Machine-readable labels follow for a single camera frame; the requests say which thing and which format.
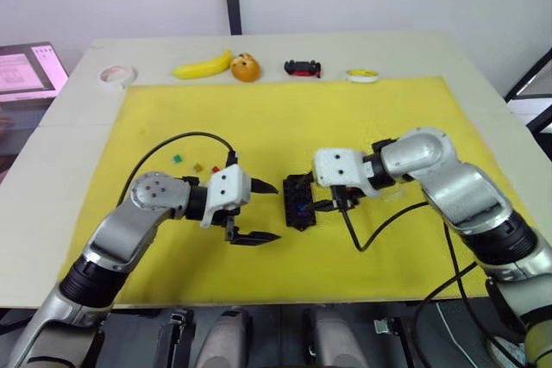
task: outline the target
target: yellow surface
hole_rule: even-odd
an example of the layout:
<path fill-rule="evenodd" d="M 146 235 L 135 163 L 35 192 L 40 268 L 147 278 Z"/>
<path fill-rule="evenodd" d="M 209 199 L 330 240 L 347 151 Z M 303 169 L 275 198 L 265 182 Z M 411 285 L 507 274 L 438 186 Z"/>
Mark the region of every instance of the yellow surface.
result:
<path fill-rule="evenodd" d="M 237 224 L 248 233 L 282 236 L 264 246 L 231 246 L 222 228 L 167 221 L 117 298 L 125 304 L 294 303 L 420 299 L 453 274 L 442 222 L 431 208 L 403 216 L 365 253 L 358 253 L 337 212 L 317 213 L 303 233 L 285 226 L 282 179 L 311 170 L 319 147 L 370 151 L 370 143 L 432 126 L 451 137 L 461 159 L 483 168 L 529 218 L 510 183 L 440 78 L 380 80 L 374 84 L 315 82 L 131 87 L 111 131 L 80 212 L 68 260 L 75 260 L 102 218 L 115 206 L 135 162 L 174 134 L 203 130 L 236 148 L 252 177 L 276 185 L 279 195 L 253 195 Z M 174 164 L 180 154 L 182 163 Z M 226 151 L 202 137 L 172 143 L 143 167 L 206 181 L 223 167 Z M 316 188 L 315 198 L 329 190 Z M 409 183 L 362 199 L 350 212 L 361 241 L 387 217 L 423 200 Z M 472 254 L 454 236 L 461 266 Z M 465 277 L 470 295 L 484 295 L 479 269 Z M 455 286 L 442 297 L 458 296 Z"/>

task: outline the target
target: black wire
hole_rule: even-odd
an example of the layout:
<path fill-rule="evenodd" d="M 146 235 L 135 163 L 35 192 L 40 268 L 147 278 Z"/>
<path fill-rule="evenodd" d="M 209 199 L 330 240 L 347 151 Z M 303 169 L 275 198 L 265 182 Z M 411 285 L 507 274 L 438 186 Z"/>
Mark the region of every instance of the black wire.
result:
<path fill-rule="evenodd" d="M 213 140 L 217 140 L 218 142 L 221 142 L 222 144 L 224 144 L 230 152 L 232 152 L 232 153 L 234 152 L 234 148 L 232 148 L 232 146 L 226 140 L 222 139 L 221 137 L 219 137 L 218 135 L 215 135 L 215 134 L 205 133 L 203 131 L 191 131 L 190 133 L 182 133 L 182 134 L 174 135 L 173 137 L 168 138 L 168 139 L 160 142 L 155 147 L 153 147 L 151 150 L 149 150 L 146 153 L 146 155 L 144 155 L 140 159 L 140 161 L 138 161 L 138 163 L 135 165 L 135 168 L 133 168 L 132 171 L 130 172 L 129 178 L 127 178 L 127 182 L 124 184 L 124 187 L 122 188 L 121 195 L 119 196 L 119 199 L 117 200 L 117 206 L 120 205 L 124 201 L 124 197 L 127 194 L 127 191 L 129 190 L 129 186 L 132 183 L 133 178 L 135 177 L 138 170 L 140 170 L 140 167 L 146 162 L 146 160 L 153 153 L 155 153 L 157 150 L 159 150 L 160 148 L 166 146 L 167 144 L 169 144 L 173 141 L 176 141 L 176 140 L 179 140 L 179 139 L 185 138 L 185 137 L 208 137 L 208 138 L 212 138 Z"/>
<path fill-rule="evenodd" d="M 448 251 L 450 252 L 450 258 L 452 259 L 452 265 L 455 268 L 455 274 L 457 275 L 459 272 L 458 267 L 458 259 L 456 258 L 455 253 L 455 247 L 452 244 L 452 240 L 450 239 L 450 231 L 449 227 L 447 226 L 447 223 L 443 222 L 443 228 L 445 231 L 445 237 L 447 238 L 447 245 L 448 245 Z M 462 298 L 462 301 L 464 302 L 464 306 L 466 307 L 467 312 L 472 317 L 472 320 L 474 321 L 477 328 L 483 333 L 483 336 L 487 340 L 489 340 L 493 345 L 495 345 L 503 354 L 505 357 L 507 357 L 515 366 L 518 368 L 524 368 L 524 365 L 520 363 L 516 358 L 513 357 L 495 338 L 492 336 L 492 334 L 483 326 L 479 318 L 474 312 L 474 309 L 472 308 L 472 305 L 470 305 L 469 301 L 467 300 L 466 291 L 464 290 L 464 283 L 462 282 L 461 278 L 459 278 L 457 281 L 458 283 L 458 290 L 460 291 L 460 296 Z"/>
<path fill-rule="evenodd" d="M 414 318 L 412 320 L 412 342 L 414 343 L 414 348 L 416 349 L 418 357 L 420 357 L 420 360 L 422 361 L 423 366 L 426 368 L 431 368 L 430 362 L 426 358 L 425 354 L 422 351 L 422 347 L 420 346 L 420 339 L 417 334 L 417 322 L 420 319 L 420 315 L 422 314 L 422 310 L 425 307 L 425 305 L 428 304 L 431 299 L 433 299 L 435 296 L 437 296 L 439 293 L 441 293 L 443 290 L 447 289 L 451 284 L 453 284 L 455 281 L 460 280 L 465 275 L 467 275 L 469 272 L 471 272 L 473 269 L 477 267 L 477 264 L 473 262 L 468 267 L 464 268 L 464 270 L 459 271 L 457 274 L 455 274 L 453 277 L 451 277 L 449 280 L 447 280 L 444 284 L 433 290 L 429 295 L 426 296 L 425 299 L 423 299 L 420 304 L 416 308 L 416 312 L 414 312 Z"/>
<path fill-rule="evenodd" d="M 376 239 L 376 237 L 378 237 L 378 234 L 380 234 L 383 231 L 383 229 L 389 226 L 392 222 L 397 220 L 401 215 L 408 213 L 411 210 L 419 209 L 420 207 L 427 206 L 427 205 L 428 205 L 428 202 L 420 202 L 420 203 L 412 204 L 411 206 L 408 206 L 398 211 L 397 213 L 389 217 L 387 220 L 385 220 L 383 223 L 381 223 L 378 228 L 376 228 L 375 232 L 372 233 L 372 235 L 370 236 L 368 241 L 364 244 L 364 246 L 361 246 L 361 243 L 359 242 L 358 237 L 356 237 L 353 223 L 351 222 L 351 219 L 348 216 L 347 210 L 341 210 L 341 212 L 343 215 L 343 220 L 345 221 L 345 224 L 347 224 L 347 229 L 349 234 L 351 235 L 351 239 L 353 239 L 354 247 L 356 247 L 356 250 L 358 250 L 359 252 L 364 252 L 366 249 L 370 247 L 370 245 L 372 245 L 373 241 Z"/>

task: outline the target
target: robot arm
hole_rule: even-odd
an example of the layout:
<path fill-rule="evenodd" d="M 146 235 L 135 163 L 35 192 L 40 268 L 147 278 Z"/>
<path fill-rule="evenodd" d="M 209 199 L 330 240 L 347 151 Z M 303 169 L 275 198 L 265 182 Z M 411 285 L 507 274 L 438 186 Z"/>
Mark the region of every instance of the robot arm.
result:
<path fill-rule="evenodd" d="M 264 232 L 240 234 L 234 224 L 251 192 L 277 192 L 251 178 L 238 164 L 211 176 L 206 186 L 196 178 L 163 172 L 138 177 L 129 196 L 100 223 L 80 257 L 56 284 L 14 347 L 9 367 L 86 366 L 89 351 L 101 346 L 99 327 L 130 272 L 167 219 L 201 221 L 226 227 L 232 244 L 255 246 L 278 239 Z"/>
<path fill-rule="evenodd" d="M 448 136 L 417 128 L 373 145 L 368 155 L 323 148 L 314 159 L 317 182 L 332 189 L 330 209 L 352 209 L 360 196 L 416 180 L 428 203 L 474 252 L 487 289 L 510 327 L 527 332 L 530 363 L 552 364 L 552 247 L 515 211 L 478 167 L 458 160 Z"/>

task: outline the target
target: monitor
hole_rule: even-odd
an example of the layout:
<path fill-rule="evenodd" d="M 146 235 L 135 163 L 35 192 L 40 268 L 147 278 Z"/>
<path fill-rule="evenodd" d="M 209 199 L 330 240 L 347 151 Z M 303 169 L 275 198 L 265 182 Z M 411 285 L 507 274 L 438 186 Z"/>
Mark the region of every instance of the monitor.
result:
<path fill-rule="evenodd" d="M 49 42 L 0 47 L 0 103 L 55 98 L 66 81 Z"/>

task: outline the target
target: desk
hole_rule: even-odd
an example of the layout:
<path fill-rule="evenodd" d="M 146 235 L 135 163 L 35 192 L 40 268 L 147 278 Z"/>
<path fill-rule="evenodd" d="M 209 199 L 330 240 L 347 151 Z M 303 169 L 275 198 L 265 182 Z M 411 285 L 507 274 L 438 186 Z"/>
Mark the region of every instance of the desk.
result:
<path fill-rule="evenodd" d="M 124 99 L 124 91 L 104 90 L 97 83 L 98 73 L 108 65 L 127 64 L 138 72 L 135 84 L 239 82 L 229 72 L 192 81 L 170 75 L 176 65 L 209 59 L 225 47 L 253 54 L 263 68 L 261 82 L 289 81 L 283 71 L 288 59 L 320 61 L 325 79 L 344 78 L 344 72 L 354 67 L 377 70 L 382 78 L 443 77 L 552 242 L 552 165 L 445 34 L 393 31 L 100 40 L 81 59 L 0 186 L 0 306 L 39 306 L 66 257 L 92 173 Z"/>

